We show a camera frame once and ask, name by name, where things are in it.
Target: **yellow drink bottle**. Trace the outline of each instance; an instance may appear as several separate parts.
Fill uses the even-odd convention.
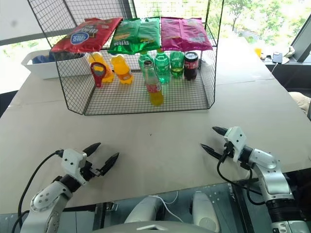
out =
[[[104,60],[104,57],[103,57],[103,55],[100,52],[91,52],[91,53],[89,53],[87,55],[87,60],[90,63],[93,63],[93,62],[102,63],[106,67],[106,74],[105,74],[105,76],[102,79],[102,83],[112,83],[113,82],[114,74],[113,74],[110,66]]]
[[[120,83],[131,84],[134,76],[132,75],[129,65],[126,63],[124,56],[121,54],[113,55],[110,62],[119,78]]]
[[[150,60],[144,61],[144,69],[142,72],[151,104],[156,106],[163,104],[164,98],[162,95],[161,83],[156,75],[153,62]]]

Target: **pink chip bag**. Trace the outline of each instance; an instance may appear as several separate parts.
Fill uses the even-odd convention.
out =
[[[213,50],[201,18],[161,17],[162,50]]]

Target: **cable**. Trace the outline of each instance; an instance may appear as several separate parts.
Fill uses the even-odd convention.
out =
[[[244,187],[244,186],[242,186],[242,185],[240,185],[240,184],[238,184],[238,183],[234,183],[234,182],[232,182],[231,180],[228,180],[226,177],[224,177],[224,176],[221,174],[221,172],[220,172],[220,170],[219,170],[219,167],[220,167],[220,164],[221,164],[221,163],[222,163],[221,160],[219,160],[219,161],[218,161],[218,164],[217,164],[217,172],[218,172],[218,175],[219,175],[223,180],[227,181],[228,183],[233,184],[233,185],[235,185],[235,186],[237,186],[237,187],[240,187],[240,188],[243,188],[243,189],[246,189],[246,190],[247,190],[246,187]],[[258,195],[262,195],[260,192],[257,192],[257,191],[252,190],[252,189],[249,189],[249,191],[250,191],[250,192],[253,192],[253,193],[256,193],[256,194],[258,194]]]
[[[164,201],[161,197],[158,197],[158,196],[149,196],[149,197],[159,198],[159,199],[163,202],[165,209],[166,209],[171,215],[173,215],[173,216],[174,216],[175,218],[177,218],[179,221],[184,222],[183,220],[181,220],[180,217],[178,217],[177,215],[173,214],[173,213],[169,210],[169,208],[166,206],[165,201]]]
[[[278,65],[278,63],[276,63],[276,65],[273,67],[271,73],[273,73],[273,70],[276,68],[277,65]]]
[[[171,202],[165,202],[166,204],[173,204],[176,200],[177,200],[177,197],[178,197],[178,191],[176,190],[176,197],[175,197],[175,199],[173,200],[173,201],[171,201]]]
[[[14,225],[13,225],[13,228],[12,228],[12,233],[15,233],[15,229],[16,229],[16,226],[18,224],[18,222],[20,220],[22,220],[22,218],[24,217],[25,214],[29,213],[29,210],[26,210],[25,212],[23,212],[15,221]]]
[[[49,155],[48,157],[46,157],[46,158],[39,164],[39,166],[35,169],[35,171],[33,172],[32,176],[30,177],[30,179],[29,179],[29,181],[28,181],[28,183],[27,183],[27,185],[26,185],[26,187],[25,187],[25,189],[24,189],[23,194],[22,194],[21,197],[20,197],[20,200],[19,200],[19,203],[18,203],[18,209],[17,209],[17,216],[18,216],[18,217],[21,216],[21,208],[22,208],[22,205],[23,205],[23,200],[24,200],[24,198],[25,198],[25,195],[26,195],[26,193],[27,193],[27,191],[28,191],[28,189],[29,189],[29,186],[30,186],[31,182],[33,181],[33,179],[34,179],[36,173],[37,173],[38,170],[40,169],[40,167],[41,167],[48,159],[50,159],[53,155],[56,155],[56,154],[60,155],[62,152],[63,152],[63,150],[57,150],[57,151],[55,151],[53,154],[50,154],[50,155]],[[22,225],[23,225],[23,223],[22,223],[22,221],[21,221],[21,219],[20,219],[20,220],[19,220],[19,227],[21,228]]]
[[[248,198],[249,202],[252,203],[253,205],[263,205],[265,203],[264,201],[262,201],[262,202],[254,202],[251,199],[251,196],[249,195],[249,187],[251,186],[252,178],[253,178],[253,171],[252,171],[252,169],[249,169],[249,178],[248,178],[247,190],[246,190],[247,198]]]

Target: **table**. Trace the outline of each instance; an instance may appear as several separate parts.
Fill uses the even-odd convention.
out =
[[[248,145],[277,155],[284,172],[311,167],[310,121],[245,41],[220,42],[216,102],[209,110],[81,116],[66,109],[58,79],[30,75],[0,119],[0,214],[17,211],[29,177],[48,154],[95,142],[102,145],[89,157],[94,166],[117,151],[119,159],[67,207],[223,183],[216,159],[199,146],[223,148],[212,126],[241,126]],[[229,160],[221,171],[233,180],[247,177]],[[37,173],[23,210],[58,175],[64,172],[54,157]]]

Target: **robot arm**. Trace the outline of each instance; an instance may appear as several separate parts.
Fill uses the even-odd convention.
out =
[[[57,177],[48,187],[38,192],[31,200],[29,214],[23,223],[21,233],[55,233],[60,215],[67,202],[80,186],[95,176],[103,176],[116,162],[119,153],[111,156],[101,169],[92,168],[86,160],[100,145],[96,143],[84,151],[66,149],[62,154],[64,177]]]
[[[221,162],[228,156],[234,162],[239,161],[241,167],[256,172],[272,221],[273,233],[309,233],[308,226],[300,215],[300,210],[281,171],[280,161],[270,153],[246,146],[246,136],[240,127],[232,127],[229,130],[221,127],[213,127],[213,129],[225,138],[223,155],[206,145],[201,144],[202,147]]]

